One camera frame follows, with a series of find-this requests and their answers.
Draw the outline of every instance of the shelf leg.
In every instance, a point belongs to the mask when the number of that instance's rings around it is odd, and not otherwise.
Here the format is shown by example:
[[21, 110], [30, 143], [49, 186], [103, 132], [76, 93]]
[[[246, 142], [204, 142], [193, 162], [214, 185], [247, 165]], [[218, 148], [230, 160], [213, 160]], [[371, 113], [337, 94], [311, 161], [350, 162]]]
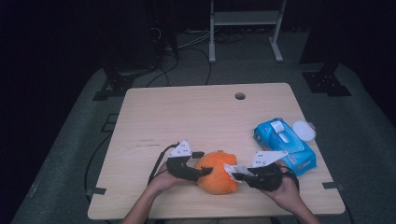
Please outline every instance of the shelf leg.
[[276, 26], [275, 26], [274, 36], [269, 38], [271, 48], [275, 54], [275, 58], [278, 63], [283, 62], [283, 57], [282, 57], [282, 54], [280, 53], [280, 50], [279, 50], [279, 47], [277, 46], [276, 41], [277, 41], [277, 37], [279, 36], [280, 25], [282, 24], [283, 15], [285, 14], [286, 3], [287, 3], [287, 0], [282, 1], [282, 5], [280, 7], [279, 14], [277, 15], [277, 18], [276, 18]]
[[215, 52], [215, 9], [214, 0], [210, 1], [210, 40], [209, 40], [209, 62], [214, 63], [216, 61]]

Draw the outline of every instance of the wire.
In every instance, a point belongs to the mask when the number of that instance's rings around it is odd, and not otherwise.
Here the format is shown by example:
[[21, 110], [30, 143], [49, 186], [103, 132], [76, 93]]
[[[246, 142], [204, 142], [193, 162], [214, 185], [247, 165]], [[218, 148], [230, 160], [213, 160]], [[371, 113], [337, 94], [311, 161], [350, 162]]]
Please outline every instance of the wire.
[[184, 44], [184, 45], [179, 46], [178, 49], [183, 49], [183, 48], [186, 48], [186, 47], [189, 47], [189, 46], [192, 46], [192, 45], [196, 45], [196, 44], [198, 44], [198, 43], [200, 43], [200, 42], [202, 42], [202, 41], [208, 39], [208, 38], [209, 38], [209, 35], [210, 35], [210, 33], [209, 33], [209, 32], [206, 32], [205, 35], [203, 35], [203, 36], [201, 36], [201, 37], [198, 37], [198, 38], [192, 40], [191, 42], [189, 42], [189, 43], [187, 43], [187, 44]]
[[166, 151], [169, 150], [169, 148], [171, 148], [171, 147], [177, 147], [178, 144], [179, 144], [179, 143], [174, 144], [174, 145], [171, 145], [171, 146], [167, 147], [166, 149], [164, 149], [164, 150], [160, 153], [160, 156], [158, 157], [157, 161], [155, 162], [154, 168], [152, 168], [151, 174], [150, 174], [149, 177], [148, 177], [148, 184], [149, 184], [149, 182], [151, 182], [151, 180], [152, 180], [155, 176], [159, 175], [159, 174], [156, 174], [156, 175], [155, 175], [155, 173], [157, 172], [157, 169], [158, 169], [158, 167], [160, 166], [160, 163], [161, 163], [161, 161], [163, 160], [163, 156], [165, 155]]
[[[101, 148], [101, 146], [105, 143], [105, 141], [112, 135], [113, 133], [109, 134], [100, 144], [99, 146], [95, 149], [95, 151], [93, 152], [93, 154], [91, 155], [90, 161], [88, 162], [87, 168], [85, 169], [85, 175], [84, 175], [84, 189], [85, 192], [87, 192], [88, 190], [88, 171], [90, 170], [90, 166], [92, 163], [93, 158], [95, 157], [96, 153], [99, 151], [99, 149]], [[90, 203], [91, 199], [88, 195], [87, 196], [87, 200]]]
[[172, 70], [174, 70], [174, 69], [177, 67], [177, 65], [178, 65], [178, 57], [176, 57], [176, 56], [174, 56], [174, 55], [171, 55], [171, 54], [169, 54], [168, 56], [174, 57], [174, 58], [176, 59], [175, 65], [173, 65], [173, 66], [172, 66], [169, 70], [167, 70], [167, 71], [164, 71], [162, 68], [160, 68], [163, 72], [160, 73], [158, 76], [154, 77], [154, 78], [146, 85], [146, 88], [149, 87], [149, 85], [150, 85], [152, 82], [154, 82], [157, 78], [159, 78], [159, 77], [161, 77], [161, 76], [165, 76], [165, 77], [166, 77], [167, 85], [170, 86], [170, 80], [169, 80], [169, 76], [167, 75], [167, 73], [170, 72], [170, 71], [172, 71]]
[[198, 50], [198, 51], [200, 51], [201, 53], [203, 53], [204, 56], [206, 57], [207, 64], [209, 65], [209, 73], [207, 74], [207, 78], [206, 78], [206, 82], [205, 82], [205, 85], [207, 85], [208, 82], [209, 82], [209, 79], [210, 79], [210, 75], [211, 75], [211, 73], [212, 73], [212, 64], [211, 64], [210, 61], [209, 61], [209, 57], [208, 57], [208, 56], [204, 53], [204, 51], [201, 50], [201, 49], [196, 49], [196, 48], [188, 48], [188, 49]]
[[158, 28], [151, 28], [151, 30], [156, 30], [156, 31], [158, 31], [158, 37], [157, 37], [157, 39], [156, 40], [152, 40], [154, 43], [157, 43], [157, 41], [159, 41], [160, 39], [161, 39], [161, 30], [160, 29], [158, 29]]
[[234, 44], [236, 42], [239, 41], [243, 41], [245, 39], [245, 33], [243, 32], [242, 34], [240, 34], [242, 37], [238, 37], [237, 35], [228, 35], [228, 34], [224, 34], [224, 33], [220, 33], [216, 36], [216, 43], [217, 44], [222, 44], [222, 45], [231, 45]]
[[348, 214], [348, 216], [349, 216], [350, 223], [351, 223], [351, 224], [355, 224], [355, 219], [353, 219], [352, 213], [350, 212], [349, 207], [347, 206], [346, 201], [344, 201], [343, 198], [341, 198], [341, 199], [343, 200], [344, 206], [346, 207], [346, 212], [347, 212], [347, 214]]

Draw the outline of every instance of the person's right hand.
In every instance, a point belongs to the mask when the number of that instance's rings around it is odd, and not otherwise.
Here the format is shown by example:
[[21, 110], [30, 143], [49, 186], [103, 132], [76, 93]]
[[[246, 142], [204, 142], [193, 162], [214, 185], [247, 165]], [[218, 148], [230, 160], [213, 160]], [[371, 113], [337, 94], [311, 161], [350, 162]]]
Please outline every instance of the person's right hand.
[[[277, 161], [282, 172], [287, 172], [283, 161]], [[260, 189], [262, 193], [270, 197], [279, 207], [297, 216], [301, 223], [316, 224], [320, 223], [315, 215], [309, 210], [300, 196], [294, 180], [288, 176], [283, 176], [280, 187], [273, 191]]]

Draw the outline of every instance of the person's left hand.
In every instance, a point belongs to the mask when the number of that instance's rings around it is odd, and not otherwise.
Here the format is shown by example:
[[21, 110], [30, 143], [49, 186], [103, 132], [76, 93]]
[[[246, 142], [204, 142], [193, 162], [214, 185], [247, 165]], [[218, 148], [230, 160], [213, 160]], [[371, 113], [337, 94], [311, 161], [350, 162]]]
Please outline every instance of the person's left hand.
[[167, 171], [166, 162], [161, 165], [155, 177], [148, 184], [148, 188], [153, 188], [160, 194], [172, 188], [174, 185], [188, 180], [177, 178]]

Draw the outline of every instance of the hole in table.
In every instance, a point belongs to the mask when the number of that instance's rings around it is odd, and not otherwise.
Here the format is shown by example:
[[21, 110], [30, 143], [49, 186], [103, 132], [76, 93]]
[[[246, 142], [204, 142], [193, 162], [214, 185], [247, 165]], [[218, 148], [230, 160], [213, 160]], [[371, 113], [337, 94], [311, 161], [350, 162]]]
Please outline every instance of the hole in table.
[[242, 92], [237, 92], [237, 93], [235, 94], [235, 98], [236, 98], [237, 100], [245, 100], [245, 98], [247, 98], [247, 97], [246, 97], [246, 95], [245, 95], [244, 93], [242, 93]]

